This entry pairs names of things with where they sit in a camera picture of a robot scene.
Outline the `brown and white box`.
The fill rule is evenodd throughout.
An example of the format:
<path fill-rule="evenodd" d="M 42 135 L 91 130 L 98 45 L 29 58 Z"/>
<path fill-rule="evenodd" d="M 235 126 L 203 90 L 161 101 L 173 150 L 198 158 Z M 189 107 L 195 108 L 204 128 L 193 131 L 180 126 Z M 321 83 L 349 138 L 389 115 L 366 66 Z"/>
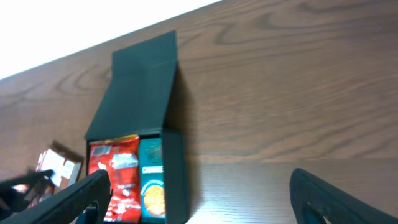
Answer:
<path fill-rule="evenodd" d="M 74 184 L 79 179 L 83 163 L 84 157 L 82 155 L 72 151 L 57 140 L 53 140 L 48 145 L 48 148 L 40 154 L 35 169 L 37 172 L 52 170 L 53 174 L 51 177 L 44 177 L 48 184 L 33 199 L 29 207 L 37 205 L 55 193 Z"/>

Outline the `teal cookie box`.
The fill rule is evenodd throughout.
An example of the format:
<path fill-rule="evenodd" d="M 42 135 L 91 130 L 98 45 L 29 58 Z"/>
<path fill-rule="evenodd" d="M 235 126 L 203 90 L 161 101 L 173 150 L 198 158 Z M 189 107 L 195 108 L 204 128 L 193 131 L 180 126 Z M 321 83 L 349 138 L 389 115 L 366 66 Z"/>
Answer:
<path fill-rule="evenodd" d="M 165 223 L 164 163 L 161 138 L 143 139 L 139 145 L 141 220 Z"/>

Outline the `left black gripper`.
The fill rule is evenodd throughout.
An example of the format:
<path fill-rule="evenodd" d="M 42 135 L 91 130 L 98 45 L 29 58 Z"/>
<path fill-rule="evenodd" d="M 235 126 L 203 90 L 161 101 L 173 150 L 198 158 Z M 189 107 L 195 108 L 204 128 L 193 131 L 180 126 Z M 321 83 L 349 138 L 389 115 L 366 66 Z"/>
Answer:
<path fill-rule="evenodd" d="M 25 210 L 30 201 L 25 199 L 25 195 L 16 191 L 12 187 L 15 185 L 28 185 L 32 190 L 37 184 L 44 187 L 51 182 L 54 171 L 49 169 L 41 172 L 28 172 L 11 179 L 1 181 L 1 218 L 8 218 L 14 213 Z"/>

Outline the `black gift box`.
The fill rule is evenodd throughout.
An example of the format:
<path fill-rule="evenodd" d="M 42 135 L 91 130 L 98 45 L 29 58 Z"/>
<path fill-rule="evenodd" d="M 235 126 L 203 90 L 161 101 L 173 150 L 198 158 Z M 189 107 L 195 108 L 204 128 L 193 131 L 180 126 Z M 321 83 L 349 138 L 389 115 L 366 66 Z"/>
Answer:
<path fill-rule="evenodd" d="M 189 218 L 183 136 L 165 127 L 178 70 L 177 35 L 171 31 L 112 55 L 112 78 L 85 134 L 89 143 L 137 135 L 161 138 L 164 163 L 165 223 Z"/>

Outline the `red snack pouch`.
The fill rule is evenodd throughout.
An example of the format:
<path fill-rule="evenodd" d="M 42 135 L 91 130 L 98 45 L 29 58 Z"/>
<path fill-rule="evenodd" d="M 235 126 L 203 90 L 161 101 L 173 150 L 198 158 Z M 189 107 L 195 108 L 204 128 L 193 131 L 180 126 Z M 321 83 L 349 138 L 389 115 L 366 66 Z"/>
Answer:
<path fill-rule="evenodd" d="M 104 221 L 137 223 L 141 216 L 139 136 L 92 141 L 89 146 L 88 173 L 107 171 L 113 192 Z"/>

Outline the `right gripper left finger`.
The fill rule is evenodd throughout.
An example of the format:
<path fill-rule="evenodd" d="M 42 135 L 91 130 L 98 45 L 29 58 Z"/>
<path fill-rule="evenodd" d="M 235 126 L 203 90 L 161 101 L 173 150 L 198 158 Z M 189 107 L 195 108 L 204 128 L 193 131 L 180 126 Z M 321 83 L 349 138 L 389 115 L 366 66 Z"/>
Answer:
<path fill-rule="evenodd" d="M 27 196 L 38 195 L 44 186 L 37 184 L 32 190 L 28 185 L 15 185 L 16 191 Z M 103 223 L 111 199 L 109 175 L 105 170 L 86 176 L 33 207 L 1 218 L 1 223 Z"/>

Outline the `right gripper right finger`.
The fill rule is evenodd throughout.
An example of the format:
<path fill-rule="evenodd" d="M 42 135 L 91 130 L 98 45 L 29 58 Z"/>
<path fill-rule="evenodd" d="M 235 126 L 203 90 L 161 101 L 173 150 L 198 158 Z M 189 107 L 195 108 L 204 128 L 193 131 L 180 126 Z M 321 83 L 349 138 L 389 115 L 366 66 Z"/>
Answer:
<path fill-rule="evenodd" d="M 299 224 L 397 224 L 396 217 L 358 200 L 301 168 L 292 172 L 289 190 L 292 209 Z"/>

